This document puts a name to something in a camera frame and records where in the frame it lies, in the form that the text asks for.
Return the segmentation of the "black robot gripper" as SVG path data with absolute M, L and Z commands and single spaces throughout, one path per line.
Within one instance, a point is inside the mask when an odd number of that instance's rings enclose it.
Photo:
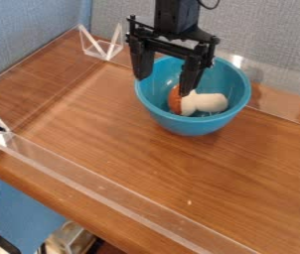
M 198 25 L 201 8 L 213 10 L 202 0 L 156 0 L 154 18 L 128 17 L 133 72 L 142 80 L 153 72 L 154 53 L 186 59 L 180 76 L 180 95 L 190 94 L 198 86 L 204 67 L 215 62 L 220 38 L 205 32 Z

